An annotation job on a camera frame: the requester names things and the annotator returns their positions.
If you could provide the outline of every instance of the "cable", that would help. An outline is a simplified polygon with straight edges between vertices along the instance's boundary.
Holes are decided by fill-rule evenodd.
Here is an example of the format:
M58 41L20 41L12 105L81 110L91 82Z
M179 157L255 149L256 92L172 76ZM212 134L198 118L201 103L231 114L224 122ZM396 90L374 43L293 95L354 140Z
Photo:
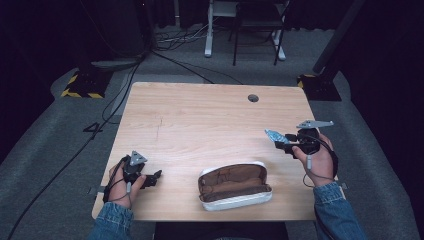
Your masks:
M232 76L230 76L230 75L228 75L228 74L225 74L225 73L222 73L222 72L219 72L219 71L215 71L215 70L212 70L212 69L209 69L209 68L205 68L205 67L201 67L201 66L193 65L193 64L191 64L191 63L182 62L182 61L178 61L178 60L175 60L175 59L172 59L172 58L168 58L168 57L163 56L163 55L161 55L161 54L159 54L159 53L156 53L156 52L154 52L154 51L152 51L152 53L153 53L154 55L158 56L158 57L161 57L161 58L163 58L163 59L166 59L166 60L168 60L168 61L170 61L170 62L173 62L173 63L175 63L175 64L177 64L177 65L179 65L179 66L181 66L181 67L183 67L183 68L185 68L185 69L187 69L187 70L189 70L190 72L192 72L192 73L196 74L197 76L199 76L199 77L201 77L201 78L205 79L206 81L208 81L208 82L209 82L209 83L211 83L211 84L215 84L215 83L214 83L214 82L212 82L211 80L209 80L208 78L205 78L204 76L200 75L199 73L197 73L197 72L195 72L195 71L191 70L190 68L187 68L186 66L184 66L184 65L182 65L182 64L186 64L186 65L190 65L190 66L192 66L192 67L197 67L197 68L205 69L205 70L208 70L208 71L211 71L211 72L215 72L215 73L222 74L222 75L224 75L224 76L227 76L227 77L229 77L229 78L233 79L234 81L236 81L236 82L237 82L237 83L239 83L240 85L244 85L242 82L240 82L239 80L235 79L234 77L232 77Z
M187 69L188 71L190 71L190 72L192 72L192 73L196 74L197 76L199 76L199 77L203 78L204 80L208 81L208 82L209 82L209 83L211 83L211 84L215 84L215 83L214 83L214 82L212 82L211 80L209 80L209 79L207 79L206 77L204 77L204 76L200 75L199 73L197 73L197 72L195 72L195 71L191 70L190 68L188 68L188 67L186 67L186 66L182 65L181 63L179 63L178 61L176 61L176 60L174 60L174 59L171 59L171 58L165 57L165 56L163 56L163 55L161 55L161 54L159 54L159 53L156 53L155 51L152 51L152 53L153 53L154 55L158 56L158 57L161 57L161 58L163 58L163 59L166 59L166 60L168 60L168 61L170 61L170 62L173 62L173 63L175 63L175 64L177 64L177 65L179 65L179 66L181 66L181 67L183 67L183 68Z
M199 40L200 38L204 38L204 37L206 37L206 35L202 35L202 36L197 36L197 35L199 33L204 32L205 29L208 27L208 25L209 24L206 24L202 28L200 28L199 30L192 31L192 32L194 32L194 34L192 34L192 35L188 33L188 30L186 30L185 34L183 36L181 36L181 37L178 37L178 35L181 33L181 31L179 31L172 38L165 38L165 39L159 39L159 40L157 39L156 42L158 42L158 43L170 42L170 44L166 48L165 47L156 47L155 50L157 50L157 51L175 50L175 49L179 48L180 46L182 46L185 43L195 42L195 41Z
M208 70L208 71L211 71L211 72L214 72L214 73L222 74L222 75L224 75L224 76L226 76L226 77L229 77L229 78L233 79L234 81L236 81L236 82L237 82L237 83L239 83L240 85L244 85L242 82L240 82L239 80L235 79L234 77L232 77L232 76L230 76L230 75L228 75L228 74L225 74L225 73L222 73L222 72L219 72L219 71L215 71L215 70L212 70L212 69L209 69L209 68L205 68L205 67L201 67L201 66L193 65L193 64L191 64L191 63L186 63L186 62L182 62L182 61L178 61L178 60L175 60L175 61L177 61L177 62L179 62L179 63L182 63L182 64L190 65L190 66L192 66L192 67L197 67L197 68L205 69L205 70Z
M173 37L169 37L168 33L157 33L156 35L166 35L168 37L162 37L161 39L156 39L156 42L159 43L164 43L164 42L172 42L172 41L179 41L181 39L186 40L186 38L195 38L195 36L197 35L197 33L202 32L202 29L199 30L192 30L190 32L193 32L194 34L191 36L192 33L189 34L189 31L186 30L185 34L183 36L178 36L182 31L178 31L177 34L175 34Z
M303 134L303 133L298 133L298 136L313 139L313 140L315 140L315 141L319 142L322 146L324 146L324 147L327 149L327 151L329 152L329 154L330 154L330 156L331 156L331 159L332 159L332 161L333 161L333 172L334 172L334 168L336 168L335 172L337 172L338 157L337 157L336 153L335 153L335 152L334 152L334 151L330 148L330 146L329 146L329 145L328 145L325 141L323 141L323 140L321 140L321 139L319 139L319 138L316 138L316 137L313 137L313 136L307 135L307 134ZM308 155L312 155L312 154L314 154L314 153L316 153L316 152L317 152L317 151L311 152L311 153L309 153ZM323 178L323 179L328 179L328 180L335 181L335 179L334 179L334 178L323 177L323 176L320 176L320 175L315 174L314 172L312 172L312 169L310 169L310 168L308 168L308 169L307 169L307 171L308 171L309 173L311 173L312 175L314 175L315 177L319 177L319 178ZM307 187L312 187L312 188L313 188L314 186L311 186L311 185L306 184L306 182L305 182L305 178L306 178L306 176L307 176L307 174L305 174L305 175L303 176L303 184L304 184L305 186L307 186Z
M117 183L124 181L123 178L119 179L118 181L116 181L114 184L112 184L112 186L110 186L110 188L113 188Z
M121 103L119 104L119 106L121 106L121 104L122 104L122 102L124 101L124 99L125 99L125 96L127 95L127 93L128 93L128 91L129 91L129 88L130 88L130 86L131 86L131 82L132 82L132 76L131 76L131 81L129 80L129 78L130 78L130 75L131 75L131 71L128 73L128 75L127 75L127 81L125 82L125 84L124 84L124 86L119 90L119 92L118 92L118 94L116 94L116 96L106 105L106 107L103 109L103 112L102 112L102 119L103 119L103 121L107 121L108 123L110 123L110 124L119 124L119 122L111 122L111 121L109 121L110 120L110 118L108 118L108 119L106 119L105 118L105 112L106 112L106 109L115 101L115 99L116 98L118 98L118 96L121 94L121 92L122 92L122 90L124 90L124 88L126 87L127 88L127 90L125 91L125 93L124 93L124 96L122 97L122 99L121 99Z
M139 62L137 64L137 66L134 68L134 71L132 72L131 75L131 80L134 77L134 73L137 70L137 68L140 66ZM41 196L41 194L44 193L44 191L52 184L52 182L54 180L56 180L56 178L76 159L76 157L85 149L85 147L88 145L88 143L90 143L90 141L92 139L94 139L94 136L97 135L97 133L99 133L99 131L108 123L108 121L110 120L110 118L112 118L112 116L116 113L116 111L118 110L118 108L121 106L121 104L123 103L123 100L119 103L118 107L114 110L114 112L109 116L109 118L104 121L99 128L97 128L93 134L87 139L87 141L82 145L82 147L72 156L72 158L50 179L50 181L43 187L43 189L41 189L41 191L31 200L31 202L28 204L28 206L24 209L24 211L21 213L21 215L19 216L18 220L15 222L15 224L13 225L12 230L9 233L8 236L8 240L12 239L13 234L16 231L16 228L19 226L19 223L22 221L23 217L25 216L25 214L28 212L28 210L31 208L31 206L37 201L37 199Z

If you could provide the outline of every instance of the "chair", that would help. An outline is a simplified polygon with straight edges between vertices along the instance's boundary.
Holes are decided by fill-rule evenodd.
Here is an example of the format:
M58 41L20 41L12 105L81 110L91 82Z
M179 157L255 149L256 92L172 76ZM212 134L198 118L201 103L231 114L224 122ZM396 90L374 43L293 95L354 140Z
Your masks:
M239 2L236 7L236 17L233 29L231 30L228 41L231 41L233 32L236 34L234 42L233 66L236 65L237 48L239 46L239 32L242 30L251 30L254 32L269 32L265 41L272 41L272 32L280 30L277 51L275 54L274 65L277 64L278 53L281 48L281 40L283 39L284 22L283 14L280 14L275 2L271 1L249 1Z

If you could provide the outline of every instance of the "wire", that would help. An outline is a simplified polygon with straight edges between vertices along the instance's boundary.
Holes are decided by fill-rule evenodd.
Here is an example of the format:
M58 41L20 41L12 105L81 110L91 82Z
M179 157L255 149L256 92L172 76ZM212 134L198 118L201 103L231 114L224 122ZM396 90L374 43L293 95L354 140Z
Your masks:
M237 82L237 83L239 83L240 85L244 85L242 82L240 82L239 80L235 79L234 77L232 77L232 76L230 76L230 75L228 75L228 74L225 74L225 73L222 73L222 72L219 72L219 71L215 71L215 70L212 70L212 69L210 69L210 68L205 68L205 67L201 67L201 66L193 65L193 64L191 64L191 63L186 63L186 62L182 62L182 61L178 61L178 60L175 60L175 61L177 61L177 62L179 62L179 63L182 63L182 64L190 65L190 66L192 66L192 67L197 67L197 68L201 68L201 69L204 69L204 70L208 70L208 71L211 71L211 72L214 72L214 73L222 74L222 75L224 75L224 76L226 76L226 77L229 77L229 78L233 79L234 81L236 81L236 82Z
M219 19L219 17L215 18L212 21L212 23L215 22L217 19ZM183 36L178 36L181 33L181 31L178 31L178 33L175 34L175 36L173 36L171 38L168 37L168 38L163 38L163 39L156 39L157 43L166 43L166 42L170 42L170 43L169 43L168 47L156 47L155 50L157 50L157 51L175 50L185 43L192 43L192 42L199 40L200 38L204 38L204 37L206 37L206 35L202 35L202 36L197 36L197 35L199 33L205 32L208 25L209 24L204 25L199 30L191 31L191 32L194 32L194 34L192 34L192 33L189 34L188 30L186 30L186 32Z
M117 183L124 181L123 178L119 179L118 181L116 181L115 183L112 184L112 186L110 186L110 188L113 188Z
M139 62L137 64L137 66L134 67L134 71L132 72L131 75L131 80L134 77L134 73L137 70L137 68L140 66ZM85 149L85 147L88 145L88 143L90 143L90 141L92 139L94 139L94 137L97 135L97 133L100 132L100 130L108 123L108 121L110 120L110 118L112 118L112 116L116 113L116 111L118 110L118 108L121 106L121 104L123 103L123 100L119 103L118 107L113 111L113 113L109 116L108 119L106 119L106 121L104 121L99 128L97 128L93 134L87 139L87 141L82 145L82 147L72 156L72 158L50 179L50 181L43 187L43 189L41 189L40 192L38 192L38 194L31 200L31 202L28 204L28 206L24 209L24 211L21 213L21 215L19 216L18 220L15 222L15 224L13 225L12 230L9 233L8 236L8 240L12 239L13 234L16 231L16 228L19 226L19 223L22 221L23 217L25 216L25 214L28 212L28 210L32 207L32 205L37 201L37 199L41 196L41 194L44 193L44 191L52 184L52 182L54 180L56 180L56 178L76 159L76 157Z
M116 181L115 183L112 184L112 182L113 182L113 180L115 178L116 172L118 171L118 168L121 167L121 164L124 162L124 159L125 158L122 158L121 160L119 160L119 162L116 165L115 169L113 169L113 173L112 173L112 175L109 178L109 182L107 183L106 188L111 189L113 186L115 186L115 184L117 184L118 182L121 182L122 180L124 180L124 179L120 179L119 181Z
M111 121L109 121L110 120L110 118L111 117L109 117L109 118L105 118L105 112L106 112L106 109L108 109L108 107L118 98L118 96L121 94L121 92L122 92L122 90L124 90L124 88L126 87L127 88L127 90L125 91L125 93L124 93L124 96L122 97L122 99L121 99L121 103L116 107L116 109L118 109L120 106L121 106L121 104L122 104L122 102L124 101L124 99L125 99L125 96L127 95L127 93L128 93L128 91L129 91L129 89L130 89L130 86L131 86L131 82L132 82L132 79L133 79L133 76L131 76L131 81L129 80L129 78L130 78L130 75L131 75L131 72L132 72L133 70L131 70L129 73L128 73L128 75L127 75L127 81L125 82L125 84L124 84L124 86L119 90L119 92L116 94L116 96L107 104L107 106L103 109L103 112L102 112L102 119L103 119L103 121L107 121L108 123L110 123L110 124L119 124L119 122L111 122Z
M199 76L199 77L203 78L204 80L206 80L207 82L209 82L209 83L211 83L211 84L215 84L215 83L214 83L214 82L212 82L211 80L209 80L209 79L207 79L206 77L204 77L204 76L200 75L199 73L197 73L197 72L195 72L195 71L191 70L190 68L188 68L188 67L184 66L183 64L179 63L178 61L176 61L176 60L174 60L174 59L172 59L172 58L165 57L165 56L163 56L163 55L161 55L161 54L159 54L159 53L156 53L155 51L152 51L152 53L153 53L154 55L158 56L158 57L161 57L161 58L163 58L163 59L166 59L166 60L168 60L168 61L170 61L170 62L173 62L173 63L175 63L175 64L177 64L177 65L179 65L179 66L181 66L181 67L183 67L183 68L187 69L188 71L190 71L190 72L192 72L192 73L196 74L197 76Z
M114 201L118 201L118 200L121 200L121 199L123 199L124 197L126 197L126 196L130 196L128 193L126 193L124 196L122 196L122 197L119 197L119 198L116 198L116 199L113 199L113 200L109 200L108 202L114 202Z
M158 57L161 57L161 58L163 58L163 59L166 59L166 60L168 60L168 61L170 61L170 62L173 62L173 63L175 63L175 64L177 64L177 65L179 65L179 66L181 66L181 67L183 67L183 68L185 68L185 69L187 69L187 70L189 70L190 72L192 72L192 73L196 74L197 76L199 76L199 77L203 78L204 80L208 81L208 82L209 82L209 83L211 83L211 84L215 84L215 83L214 83L214 82L212 82L211 80L209 80L208 78L206 78L206 77L204 77L204 76L200 75L199 73L197 73L197 72L193 71L192 69L190 69L190 68L188 68L188 67L184 66L183 64L186 64L186 65L189 65L189 66L192 66L192 67L197 67L197 68L205 69L205 70L208 70L208 71L211 71L211 72L215 72L215 73L222 74L222 75L224 75L224 76L227 76L227 77L229 77L229 78L233 79L234 81L236 81L236 82L237 82L237 83L239 83L240 85L244 85L242 82L240 82L239 80L235 79L234 77L232 77L232 76L230 76L230 75L228 75L228 74L225 74L225 73L222 73L222 72L219 72L219 71L215 71L215 70L212 70L212 69L209 69L209 68L205 68L205 67L201 67L201 66L193 65L193 64L191 64L191 63L182 62L182 61L178 61L178 60L175 60L175 59L172 59L172 58L168 58L168 57L163 56L163 55L161 55L161 54L159 54L159 53L156 53L156 52L154 52L154 51L152 51L152 53L153 53L154 55L158 56Z
M319 138L316 138L316 137L313 137L313 136L310 136L310 135L307 135L307 134L303 134L303 133L298 133L298 135L299 135L299 136L301 136L301 137L307 137L307 138L313 139L313 140L315 140L315 141L319 142L322 146L324 146L324 147L328 150L328 152L330 153L331 159L333 160L333 166L334 166L334 162L335 162L335 161L338 161L337 156L336 156L336 153L335 153L335 152L334 152L334 151L330 148L330 146L329 146L326 142L324 142L323 140L321 140L321 139L319 139ZM308 171L309 173L311 173L312 175L314 175L315 177L319 177L319 178L323 178L323 179L328 179L328 180L335 181L335 179L334 179L334 178L323 177L323 176L317 175L317 174L315 174L314 172L312 172L312 170L311 170L311 169L308 169L307 171ZM311 185L306 184L306 182L305 182L305 178L306 178L306 176L307 176L307 174L305 174L305 175L303 176L303 184L304 184L305 186L307 186L307 187L314 187L314 186L311 186Z

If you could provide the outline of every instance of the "hole in table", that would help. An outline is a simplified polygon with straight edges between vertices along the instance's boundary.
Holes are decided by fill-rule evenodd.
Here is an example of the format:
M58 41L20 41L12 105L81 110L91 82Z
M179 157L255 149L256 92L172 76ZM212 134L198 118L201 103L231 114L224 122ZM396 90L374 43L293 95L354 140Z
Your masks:
M250 94L249 96L247 96L247 99L249 99L249 101L251 101L251 102L259 101L259 97L256 94Z

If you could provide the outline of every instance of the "brown case lining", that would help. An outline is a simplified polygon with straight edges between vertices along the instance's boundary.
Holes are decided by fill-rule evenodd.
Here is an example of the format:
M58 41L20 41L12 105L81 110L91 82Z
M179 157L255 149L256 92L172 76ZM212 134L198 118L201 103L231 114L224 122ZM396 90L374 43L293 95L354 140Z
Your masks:
M270 192L266 184L267 171L257 164L236 164L213 170L200 176L200 200L213 202L221 199Z

